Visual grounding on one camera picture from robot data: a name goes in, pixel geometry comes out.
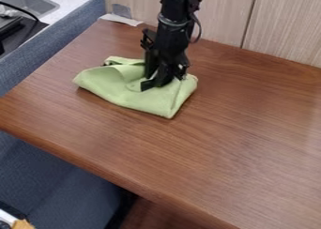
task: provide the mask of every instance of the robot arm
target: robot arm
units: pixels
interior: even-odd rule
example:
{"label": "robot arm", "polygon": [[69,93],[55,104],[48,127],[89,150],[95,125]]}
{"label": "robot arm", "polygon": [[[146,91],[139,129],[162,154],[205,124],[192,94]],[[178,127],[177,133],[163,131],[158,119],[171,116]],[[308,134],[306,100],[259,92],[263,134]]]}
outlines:
{"label": "robot arm", "polygon": [[190,66],[185,50],[191,43],[195,23],[200,27],[194,12],[202,0],[160,0],[157,32],[143,31],[141,46],[145,49],[145,77],[142,91],[169,84],[175,77],[182,80]]}

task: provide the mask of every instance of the wooden tabletop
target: wooden tabletop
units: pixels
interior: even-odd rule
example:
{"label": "wooden tabletop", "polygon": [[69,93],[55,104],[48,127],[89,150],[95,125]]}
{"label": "wooden tabletop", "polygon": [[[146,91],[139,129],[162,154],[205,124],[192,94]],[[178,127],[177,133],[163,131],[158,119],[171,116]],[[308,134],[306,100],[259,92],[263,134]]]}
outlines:
{"label": "wooden tabletop", "polygon": [[71,83],[141,36],[98,21],[1,99],[1,129],[212,228],[320,229],[321,70],[202,40],[173,120]]}

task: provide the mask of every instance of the sink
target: sink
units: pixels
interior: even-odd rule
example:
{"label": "sink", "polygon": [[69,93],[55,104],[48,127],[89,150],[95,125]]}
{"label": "sink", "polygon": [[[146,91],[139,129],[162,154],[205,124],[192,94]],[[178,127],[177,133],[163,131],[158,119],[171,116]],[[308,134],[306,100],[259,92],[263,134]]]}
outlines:
{"label": "sink", "polygon": [[33,13],[34,15],[36,15],[38,18],[41,18],[59,9],[59,5],[50,0],[0,0],[0,1],[6,2],[18,8],[23,8]]}

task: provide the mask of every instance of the cloth fold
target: cloth fold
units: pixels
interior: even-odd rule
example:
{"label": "cloth fold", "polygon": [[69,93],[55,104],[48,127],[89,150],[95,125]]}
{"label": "cloth fold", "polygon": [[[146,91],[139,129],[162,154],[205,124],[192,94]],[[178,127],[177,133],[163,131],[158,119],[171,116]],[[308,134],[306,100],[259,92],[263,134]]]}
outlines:
{"label": "cloth fold", "polygon": [[144,60],[110,56],[103,67],[85,69],[73,82],[119,106],[172,118],[197,87],[197,78],[187,74],[163,87],[141,91]]}

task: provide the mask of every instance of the green cloth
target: green cloth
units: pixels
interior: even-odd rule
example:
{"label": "green cloth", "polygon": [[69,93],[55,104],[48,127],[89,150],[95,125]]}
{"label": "green cloth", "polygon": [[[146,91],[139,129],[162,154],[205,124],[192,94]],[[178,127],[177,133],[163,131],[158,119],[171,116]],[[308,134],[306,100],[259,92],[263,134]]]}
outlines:
{"label": "green cloth", "polygon": [[103,99],[119,106],[172,118],[197,87],[197,78],[188,74],[179,81],[174,78],[163,87],[144,92],[144,60],[111,56],[104,67],[85,69],[73,82]]}

